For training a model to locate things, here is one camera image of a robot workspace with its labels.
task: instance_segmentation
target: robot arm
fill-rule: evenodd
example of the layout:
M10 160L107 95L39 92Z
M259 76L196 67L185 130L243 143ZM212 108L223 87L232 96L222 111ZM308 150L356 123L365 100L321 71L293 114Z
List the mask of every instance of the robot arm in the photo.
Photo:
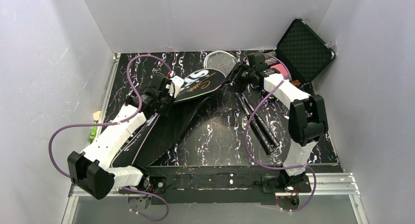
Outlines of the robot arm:
M306 165L311 151L320 136L328 131L324 100L320 95L310 95L293 86L275 69L268 69L264 54L257 52L248 56L245 64L238 64L224 84L231 84L230 91L243 92L248 84L260 86L273 93L289 110L288 131L291 146L283 167ZM282 171L285 185L302 179L305 168L292 168Z
M111 162L126 140L148 118L155 113L168 112L183 83L178 76L169 79L155 75L150 85L140 91L142 112L127 122L108 127L80 154L70 154L68 166L72 182L97 199L104 198L114 188L138 186L144 177L140 169L133 166L110 168ZM134 114L137 108L138 98L132 93L113 122Z
M311 96L299 90L279 73L264 78L264 90L271 92L281 81L283 83L274 92L274 96L290 110L288 132L291 136L290 150L283 167L306 165L320 136L328 131L324 100L320 95ZM305 168L286 170L289 176L304 171Z

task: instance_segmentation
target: case lid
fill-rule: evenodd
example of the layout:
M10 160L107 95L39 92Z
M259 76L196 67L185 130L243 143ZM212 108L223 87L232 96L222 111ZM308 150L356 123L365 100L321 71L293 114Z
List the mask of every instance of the case lid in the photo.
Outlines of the case lid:
M335 58L332 49L301 18L295 18L278 42L277 56L288 66L293 80L312 81Z

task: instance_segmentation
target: white enclosure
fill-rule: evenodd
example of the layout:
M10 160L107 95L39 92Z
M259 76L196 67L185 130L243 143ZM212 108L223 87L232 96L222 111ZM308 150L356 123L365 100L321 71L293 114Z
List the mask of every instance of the white enclosure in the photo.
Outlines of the white enclosure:
M70 180L47 144L64 125L92 122L113 55L83 0L0 0L0 44L1 223L60 223ZM56 137L65 171L89 131Z
M0 0L2 223L59 223L70 181L47 152L92 122L114 52L274 48L301 17L337 58L314 81L370 223L411 223L415 0ZM59 134L66 170L90 129Z
M332 0L85 0L114 52L275 48L295 17L317 29Z

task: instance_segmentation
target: floor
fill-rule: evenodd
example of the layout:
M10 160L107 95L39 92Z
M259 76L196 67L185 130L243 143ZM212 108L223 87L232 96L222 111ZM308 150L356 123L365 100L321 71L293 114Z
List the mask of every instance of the floor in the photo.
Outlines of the floor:
M315 196L300 212L280 212L275 205L260 203L175 203L170 204L169 215L159 223L183 224L252 224L252 223L319 223L358 224L349 196ZM80 197L73 224L83 223L154 223L140 215L129 212L129 208L144 210L144 202L126 197L110 197L95 200ZM164 205L151 205L145 213L159 218L165 212Z
M255 51L231 51L235 57L242 60L246 55ZM165 60L181 77L203 68L203 60L209 52L168 52L151 53ZM112 120L124 103L126 96L131 92L126 79L126 66L132 57L137 54L121 54L118 70L111 90L105 121ZM138 59L135 68L132 68L133 82L137 87L149 83L156 72L165 72L151 58ZM311 85L301 88L312 94ZM245 95L254 106L262 98L261 93L249 88ZM247 117L231 92L225 92L220 98L211 101L210 106L196 116L194 123L184 137L172 143L170 150L166 151L152 165L161 166L201 166L201 165L251 165L252 161L246 155L241 139ZM267 156L254 134L250 133L250 148L256 159L264 164L280 165L286 158L290 146L288 134L288 109L277 100L267 101L260 108L259 115L266 121L273 131L280 147ZM129 145L121 153L134 153L139 145ZM309 163L338 163L337 156L326 134L314 148Z

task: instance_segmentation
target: black platform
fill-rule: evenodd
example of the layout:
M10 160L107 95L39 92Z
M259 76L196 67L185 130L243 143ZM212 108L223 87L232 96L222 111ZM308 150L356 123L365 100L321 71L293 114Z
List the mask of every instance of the black platform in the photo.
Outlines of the black platform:
M255 51L231 51L240 60ZM209 52L168 52L151 53L164 59L174 69L177 75L186 77L191 72L203 68L203 60ZM105 121L112 120L118 113L130 88L126 77L126 66L137 54L122 54L116 71L111 96L108 103ZM132 67L133 82L138 86L147 85L156 72L166 70L157 65L151 58L138 59L135 68ZM312 94L311 85L301 88ZM245 93L252 105L257 105L262 95L252 89ZM253 134L249 138L250 148L256 159L264 164L281 164L287 156L290 146L288 134L288 109L275 99L269 100L260 108L259 115L266 121L281 147L272 155L267 156ZM190 126L185 136L172 144L160 159L152 165L158 166L217 166L217 165L252 165L243 147L243 130L247 117L239 109L233 93L226 92L221 99L215 99L206 106L203 114L197 116L195 123ZM323 137L314 148L309 163L338 163L329 135Z

